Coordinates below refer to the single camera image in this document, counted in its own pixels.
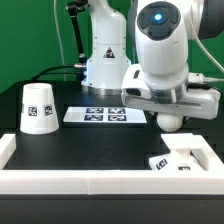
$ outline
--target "black cable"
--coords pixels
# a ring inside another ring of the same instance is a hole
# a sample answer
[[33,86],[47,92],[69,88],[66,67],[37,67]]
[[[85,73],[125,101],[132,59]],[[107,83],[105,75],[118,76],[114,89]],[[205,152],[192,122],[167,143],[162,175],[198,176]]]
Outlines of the black cable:
[[60,65],[60,66],[47,68],[47,69],[41,71],[40,73],[38,73],[37,75],[35,75],[33,78],[31,78],[31,80],[35,81],[35,80],[39,79],[42,75],[44,75],[50,71],[55,71],[55,70],[64,69],[64,68],[74,68],[74,65]]
[[81,34],[80,34],[80,29],[79,29],[79,23],[78,23],[78,19],[77,19],[77,13],[79,11],[78,11],[76,3],[77,2],[68,3],[67,10],[71,17],[71,21],[72,21],[72,25],[73,25],[73,29],[74,29],[74,33],[75,33],[75,37],[76,37],[76,45],[77,45],[78,52],[79,52],[79,63],[85,64],[87,62],[87,58],[84,53],[82,38],[81,38]]

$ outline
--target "green background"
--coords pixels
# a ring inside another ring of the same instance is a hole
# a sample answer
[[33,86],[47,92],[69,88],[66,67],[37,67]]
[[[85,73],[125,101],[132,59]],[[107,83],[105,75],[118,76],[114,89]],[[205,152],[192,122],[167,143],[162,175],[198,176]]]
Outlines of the green background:
[[[71,0],[57,0],[59,28],[65,64],[77,63],[77,49],[66,4]],[[131,1],[109,0],[109,4],[127,17]],[[88,10],[78,17],[86,55],[91,55],[91,22]],[[224,64],[224,33],[203,44]],[[127,55],[133,51],[127,38]],[[54,0],[0,0],[0,92],[13,83],[28,80],[45,68],[62,64],[54,21]],[[195,41],[189,42],[189,66],[194,72],[224,77],[204,56]],[[54,79],[63,80],[63,76]]]

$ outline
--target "black tabletop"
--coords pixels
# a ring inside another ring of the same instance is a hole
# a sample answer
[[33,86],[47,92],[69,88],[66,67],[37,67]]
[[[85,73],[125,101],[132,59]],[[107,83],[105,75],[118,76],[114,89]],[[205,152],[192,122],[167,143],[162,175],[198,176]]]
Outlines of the black tabletop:
[[[0,134],[16,133],[17,149],[5,170],[147,170],[148,158],[168,152],[161,141],[155,117],[145,112],[147,124],[64,123],[69,106],[121,107],[120,96],[100,96],[81,91],[75,82],[52,84],[60,128],[47,135],[28,135],[20,131],[22,88],[28,82],[14,84],[0,94]],[[188,119],[177,133],[202,135],[224,161],[224,101],[220,101],[214,120]],[[0,207],[7,214],[19,206],[14,218],[26,210],[33,214],[46,211],[48,223],[222,223],[223,196],[0,196]],[[43,221],[38,216],[34,223]]]

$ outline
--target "black square marker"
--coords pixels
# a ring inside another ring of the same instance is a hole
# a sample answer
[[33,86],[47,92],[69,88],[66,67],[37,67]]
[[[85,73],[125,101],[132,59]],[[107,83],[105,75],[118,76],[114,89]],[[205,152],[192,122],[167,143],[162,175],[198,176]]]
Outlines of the black square marker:
[[91,114],[102,114],[103,113],[103,108],[87,108],[86,113],[91,113]]
[[84,121],[103,121],[103,115],[85,115]]

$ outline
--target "white cup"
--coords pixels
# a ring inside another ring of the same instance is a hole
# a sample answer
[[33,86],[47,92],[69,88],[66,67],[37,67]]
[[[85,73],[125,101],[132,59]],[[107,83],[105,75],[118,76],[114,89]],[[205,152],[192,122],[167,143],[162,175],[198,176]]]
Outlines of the white cup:
[[52,86],[31,83],[23,86],[20,130],[27,134],[47,134],[58,129]]

